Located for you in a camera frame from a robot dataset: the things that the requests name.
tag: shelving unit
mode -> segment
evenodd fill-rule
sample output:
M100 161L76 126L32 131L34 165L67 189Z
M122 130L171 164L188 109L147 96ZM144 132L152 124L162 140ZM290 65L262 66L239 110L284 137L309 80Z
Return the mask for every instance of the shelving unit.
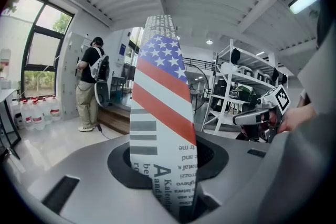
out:
M239 84L250 86L254 90L258 91L260 94L266 93L267 91L269 91L270 89L272 89L273 87L278 85L278 80L276 81L275 86L272 86L271 84L268 84L264 81L258 80L254 77L250 77L250 76L244 75L242 73L239 73L240 67L237 67L237 66L235 66L231 63L231 53L234 49L237 49L237 50L240 51L240 59L239 59L239 62L238 62L240 66L245 66L245 67L251 68L253 70L258 69L258 70L261 70L264 74L268 74L270 76L272 76L272 74L273 74L273 71L274 71L274 66L273 65L271 65L269 62L261 59L260 57L249 53L248 51L244 51L240 48L234 47L233 39L230 39L230 45L227 46L220 53L218 53L217 57L216 57L216 67L215 67L215 71L214 71L214 78L213 78L213 83L212 83L212 88L211 88L211 94L210 94L209 103L208 103L208 107L207 107L207 110L206 110L206 114L205 114L205 117L204 117L204 121L203 121L201 131L204 130L206 124L209 124L209 123L215 121L216 119L218 119L218 122L217 122L214 134L216 134L219 131L219 128L222 124L234 125L233 122L232 122L232 118L233 118L234 115L225 113L227 102L231 102L231 103L234 103L234 104L248 103L248 102L245 102L245 101L236 100L236 99L231 98L229 93L230 93L230 85L231 85L232 82L237 82ZM228 70L227 74L223 74L221 72L221 69L218 66L218 60L219 59L224 60L225 62L229 63L229 70ZM217 76L223 77L223 79L227 83L227 87L226 87L224 97L221 96L221 95L213 94L214 93L214 88L215 88L215 80L216 80ZM223 106L222 106L222 110L220 112L213 111L210 107L213 97L220 98L220 99L223 100ZM214 118L207 121L209 114L212 114L214 116Z

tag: backpack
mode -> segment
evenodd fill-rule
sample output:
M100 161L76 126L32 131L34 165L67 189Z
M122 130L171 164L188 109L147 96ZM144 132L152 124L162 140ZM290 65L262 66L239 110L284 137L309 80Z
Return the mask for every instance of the backpack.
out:
M102 55L99 48L94 48L100 57L92 66L89 64L91 76L96 81L107 81L110 73L109 57L106 54Z

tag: power cord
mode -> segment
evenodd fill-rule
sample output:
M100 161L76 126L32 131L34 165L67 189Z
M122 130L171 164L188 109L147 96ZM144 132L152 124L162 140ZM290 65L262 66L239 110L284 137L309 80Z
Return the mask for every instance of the power cord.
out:
M99 123L97 124L97 128L98 128L98 131L101 132L101 134L102 134L103 136L105 136L108 140L111 140L111 138L108 138L106 135L103 134L102 128L101 128L101 126L100 126Z

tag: wooden platform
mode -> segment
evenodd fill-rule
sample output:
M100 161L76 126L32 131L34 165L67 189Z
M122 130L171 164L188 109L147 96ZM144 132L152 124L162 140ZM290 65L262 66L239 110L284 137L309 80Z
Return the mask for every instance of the wooden platform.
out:
M121 134L130 133L130 111L120 109L116 106L99 108L98 122Z

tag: backpack strap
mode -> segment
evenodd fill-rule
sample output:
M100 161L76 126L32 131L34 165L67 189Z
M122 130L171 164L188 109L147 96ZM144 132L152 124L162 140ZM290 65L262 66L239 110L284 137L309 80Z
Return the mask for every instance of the backpack strap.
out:
M97 52L98 52L98 54L99 54L99 58L101 58L102 57L102 54L101 54L101 51L100 51L100 49L99 48L97 48L97 47L94 47L96 50L97 50Z

